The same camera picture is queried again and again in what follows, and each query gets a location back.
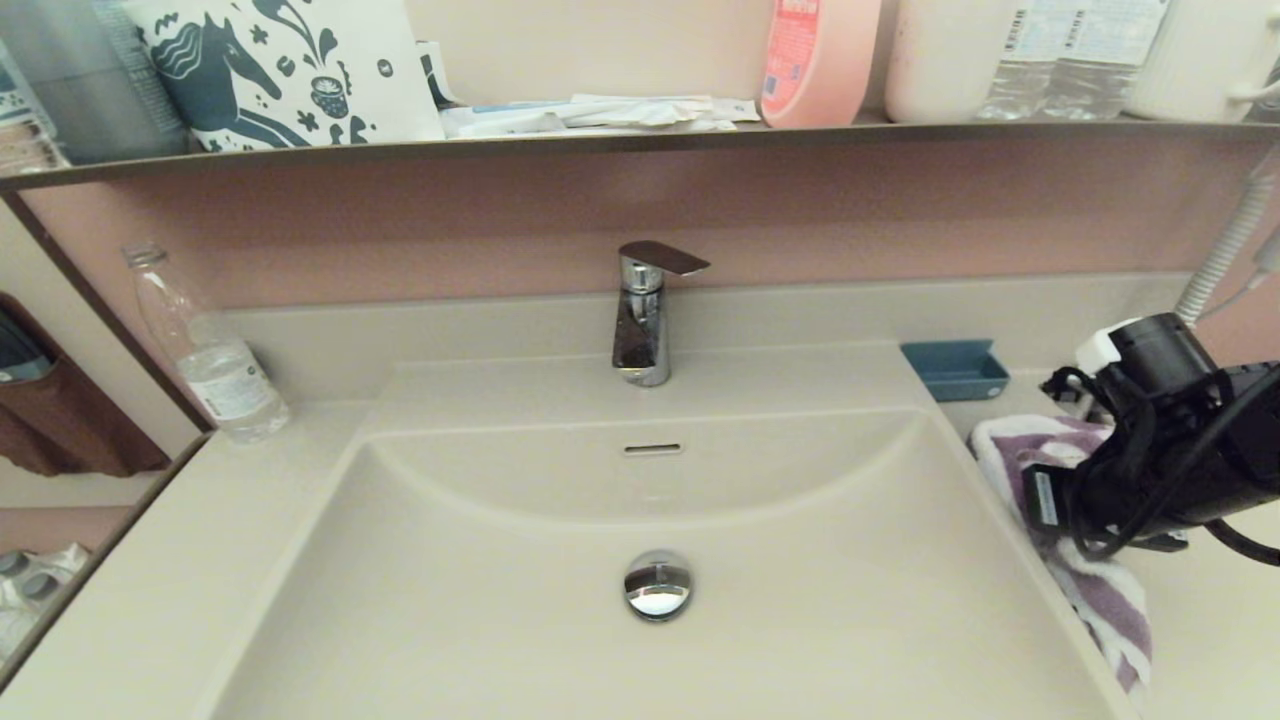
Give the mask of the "purple white striped towel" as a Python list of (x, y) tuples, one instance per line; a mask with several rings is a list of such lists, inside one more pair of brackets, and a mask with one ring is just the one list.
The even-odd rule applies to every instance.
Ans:
[(1146, 591), (1116, 560), (1085, 560), (1069, 537), (1030, 529), (1021, 474), (1029, 466), (1073, 469), (1112, 434), (1112, 428), (1071, 416), (1020, 414), (979, 421), (966, 446), (995, 493), (1029, 537), (1125, 696), (1139, 705), (1153, 674), (1153, 637)]

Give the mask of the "chrome faucet lever handle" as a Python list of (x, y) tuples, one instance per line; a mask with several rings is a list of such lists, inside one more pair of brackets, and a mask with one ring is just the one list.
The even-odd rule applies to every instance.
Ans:
[(650, 240), (625, 243), (618, 255), (623, 273), (635, 277), (694, 275), (710, 268), (703, 258)]

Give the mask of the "chrome faucet spout body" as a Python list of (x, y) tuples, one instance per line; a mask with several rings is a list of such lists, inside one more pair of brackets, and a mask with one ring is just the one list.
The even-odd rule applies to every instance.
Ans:
[(662, 386), (671, 377), (664, 272), (622, 254), (620, 274), (612, 365), (631, 386)]

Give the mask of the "beige wash basin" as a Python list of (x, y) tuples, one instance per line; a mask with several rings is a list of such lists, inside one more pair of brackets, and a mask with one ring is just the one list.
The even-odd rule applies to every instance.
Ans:
[(1137, 720), (911, 409), (371, 438), (224, 675), (200, 720)]

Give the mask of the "blue soap dish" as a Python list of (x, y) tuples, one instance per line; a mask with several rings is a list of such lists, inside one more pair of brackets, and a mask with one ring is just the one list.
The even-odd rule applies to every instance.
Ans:
[(938, 404), (998, 397), (1011, 375), (993, 354), (992, 340), (908, 342), (899, 346)]

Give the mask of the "clear plastic water bottle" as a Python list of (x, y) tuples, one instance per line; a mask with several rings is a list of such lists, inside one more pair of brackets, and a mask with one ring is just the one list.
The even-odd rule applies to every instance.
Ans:
[(1024, 120), (1041, 110), (1075, 12), (1076, 0), (1018, 0), (978, 119)]
[(1132, 96), (1171, 0), (1082, 0), (1044, 95), (1061, 120), (1111, 120)]
[(218, 429), (241, 445), (283, 429), (289, 406), (220, 306), (159, 243), (129, 243), (122, 256), (154, 343)]

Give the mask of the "white ribbed jug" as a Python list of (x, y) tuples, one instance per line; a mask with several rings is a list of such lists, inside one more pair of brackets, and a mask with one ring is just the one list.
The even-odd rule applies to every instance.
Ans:
[(1149, 120), (1236, 123), (1280, 102), (1280, 0), (1172, 0), (1124, 111)]

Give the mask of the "white plastic bottle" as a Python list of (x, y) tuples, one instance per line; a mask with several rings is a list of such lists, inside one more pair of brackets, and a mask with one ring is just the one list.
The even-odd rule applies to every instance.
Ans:
[(895, 124), (977, 118), (1020, 0), (899, 0), (884, 87)]

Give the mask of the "pink plastic bottle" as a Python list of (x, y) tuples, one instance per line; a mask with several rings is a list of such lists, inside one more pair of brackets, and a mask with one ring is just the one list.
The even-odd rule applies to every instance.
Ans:
[(773, 129), (845, 127), (865, 100), (883, 0), (772, 0), (759, 97)]

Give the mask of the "chrome drain stopper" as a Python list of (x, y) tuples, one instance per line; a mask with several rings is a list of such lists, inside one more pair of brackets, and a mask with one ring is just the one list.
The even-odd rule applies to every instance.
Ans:
[(646, 551), (628, 565), (622, 592), (636, 618), (646, 623), (668, 623), (692, 602), (692, 565), (671, 550)]

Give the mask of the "white paper packets pile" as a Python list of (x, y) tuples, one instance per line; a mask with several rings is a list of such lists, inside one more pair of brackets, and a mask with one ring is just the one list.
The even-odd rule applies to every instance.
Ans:
[(568, 127), (568, 129), (556, 133), (576, 131), (640, 133), (668, 129), (733, 131), (742, 123), (762, 122), (756, 104), (751, 99), (717, 97), (704, 94), (660, 96), (576, 94), (564, 101), (530, 101), (468, 108), (484, 110), (543, 108), (545, 111), (557, 114)]

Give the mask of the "white flat box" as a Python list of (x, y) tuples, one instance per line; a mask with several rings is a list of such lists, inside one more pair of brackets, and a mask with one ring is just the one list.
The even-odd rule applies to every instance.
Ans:
[(439, 110), (448, 138), (499, 138), (549, 135), (568, 129), (553, 111), (543, 108), (449, 108)]

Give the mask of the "small white black-print packet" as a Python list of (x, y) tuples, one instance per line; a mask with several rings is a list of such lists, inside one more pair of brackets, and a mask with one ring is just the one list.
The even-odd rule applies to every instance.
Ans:
[(420, 63), (428, 78), (431, 99), (439, 109), (465, 108), (466, 102), (451, 87), (442, 45), (436, 41), (415, 42)]

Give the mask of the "white horse print bag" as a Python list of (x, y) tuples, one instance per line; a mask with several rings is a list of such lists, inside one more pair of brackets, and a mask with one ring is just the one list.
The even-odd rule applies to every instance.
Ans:
[(445, 138), (403, 0), (123, 0), (207, 152)]

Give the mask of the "brown framed side mirror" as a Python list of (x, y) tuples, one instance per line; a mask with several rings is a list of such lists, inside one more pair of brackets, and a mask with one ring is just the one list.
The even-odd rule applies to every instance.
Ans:
[(169, 456), (108, 397), (88, 374), (17, 299), (0, 291), (0, 322), (9, 316), (44, 348), (47, 370), (29, 380), (0, 383), (0, 455), (13, 450), (20, 460), (32, 460), (32, 470), (69, 475), (78, 470), (100, 474), (129, 470), (159, 471), (159, 479), (143, 492), (122, 527), (95, 551), (83, 570), (58, 591), (35, 628), (15, 653), (0, 667), (0, 693), (70, 607), (93, 574), (102, 566), (137, 521), (151, 507), (189, 460), (209, 442), (211, 432), (202, 420), (200, 436), (180, 454)]

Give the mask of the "grey translucent container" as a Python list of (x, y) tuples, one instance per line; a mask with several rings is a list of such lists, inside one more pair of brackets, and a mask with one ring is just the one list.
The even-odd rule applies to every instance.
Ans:
[(189, 151), (123, 0), (0, 0), (0, 42), (72, 165)]

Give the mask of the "white lattice basket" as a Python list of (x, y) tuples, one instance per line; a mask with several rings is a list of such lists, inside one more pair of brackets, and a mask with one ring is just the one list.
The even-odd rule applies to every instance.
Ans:
[(42, 108), (20, 73), (0, 56), (0, 178), (64, 167)]

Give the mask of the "brown wall shelf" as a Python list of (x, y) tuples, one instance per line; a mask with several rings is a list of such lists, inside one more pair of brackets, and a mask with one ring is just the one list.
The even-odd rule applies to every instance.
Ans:
[(969, 140), (1189, 137), (1197, 140), (1280, 141), (1280, 124), (1190, 123), (1121, 118), (1107, 122), (1032, 122), (965, 124), (872, 123), (814, 129), (769, 129), (741, 126), (736, 131), (655, 135), (504, 136), (453, 138), (413, 143), (362, 143), (253, 152), (200, 152), (147, 158), (0, 177), (0, 195), (69, 187), (150, 176), (206, 174), (270, 167), (353, 165), (374, 161), (518, 158), (611, 152), (686, 152), (759, 149), (846, 147), (893, 142), (957, 142)]

